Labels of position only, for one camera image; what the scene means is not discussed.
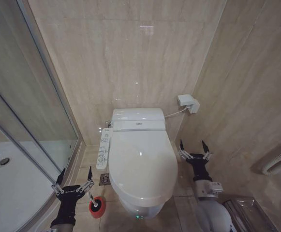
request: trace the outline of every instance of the toilet seat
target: toilet seat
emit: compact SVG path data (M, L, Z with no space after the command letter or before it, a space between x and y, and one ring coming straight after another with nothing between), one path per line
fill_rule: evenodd
M177 159L166 131L114 131L109 175L120 198L138 206L164 204L177 179Z

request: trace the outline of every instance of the glass panel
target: glass panel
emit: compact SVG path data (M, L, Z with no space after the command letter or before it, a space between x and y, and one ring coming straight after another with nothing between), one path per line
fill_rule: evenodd
M27 139L4 110L0 117L7 119L18 137ZM47 177L0 131L0 232L19 229L52 193Z
M53 162L45 155L39 146L32 140L30 134L18 121L16 116L8 108L7 104L0 98L0 126L36 160L36 162L56 180L59 170Z
M56 165L66 167L77 135L15 1L0 1L0 94Z

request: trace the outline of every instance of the wall outlet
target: wall outlet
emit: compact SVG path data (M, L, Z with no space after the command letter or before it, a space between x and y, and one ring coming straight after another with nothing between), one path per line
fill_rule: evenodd
M197 113L200 107L198 100L193 98L190 94L178 95L177 98L178 98L179 105L180 106L186 105L188 107L190 114Z
M180 106L193 105L194 98L190 94L178 95L178 102Z

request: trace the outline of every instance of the toilet tank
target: toilet tank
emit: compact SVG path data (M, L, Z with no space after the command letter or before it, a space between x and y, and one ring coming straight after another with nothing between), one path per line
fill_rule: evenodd
M160 108L114 109L111 127L114 131L162 131L165 118Z

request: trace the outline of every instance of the beige wall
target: beige wall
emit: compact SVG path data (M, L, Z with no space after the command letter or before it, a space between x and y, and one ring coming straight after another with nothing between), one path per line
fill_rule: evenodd
M281 173L258 174L260 159L281 152L281 1L229 0L177 142L215 153L210 175L227 193L252 195L281 230Z
M114 108L176 112L191 93L225 0L29 0L82 136ZM183 114L167 119L174 140Z

